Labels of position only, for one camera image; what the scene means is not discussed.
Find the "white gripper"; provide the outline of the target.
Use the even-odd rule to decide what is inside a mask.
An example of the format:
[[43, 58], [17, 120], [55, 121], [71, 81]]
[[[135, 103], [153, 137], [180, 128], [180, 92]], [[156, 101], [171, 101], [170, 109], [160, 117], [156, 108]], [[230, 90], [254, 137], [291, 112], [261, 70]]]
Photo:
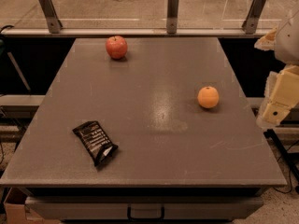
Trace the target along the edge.
[[[277, 27], [259, 38], [254, 48], [268, 51], [275, 45]], [[281, 71], [271, 71], [265, 84], [264, 98], [260, 105], [257, 124], [278, 126], [299, 104], [299, 66], [286, 65]]]

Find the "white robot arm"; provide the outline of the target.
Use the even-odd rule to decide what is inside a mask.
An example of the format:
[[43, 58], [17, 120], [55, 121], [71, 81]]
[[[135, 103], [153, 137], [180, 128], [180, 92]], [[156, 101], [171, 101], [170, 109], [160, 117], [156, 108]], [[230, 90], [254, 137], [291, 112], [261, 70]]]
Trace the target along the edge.
[[269, 74], [257, 118], [261, 126], [277, 126], [299, 104], [299, 9], [293, 8], [254, 47], [273, 50], [275, 58], [285, 64], [281, 71]]

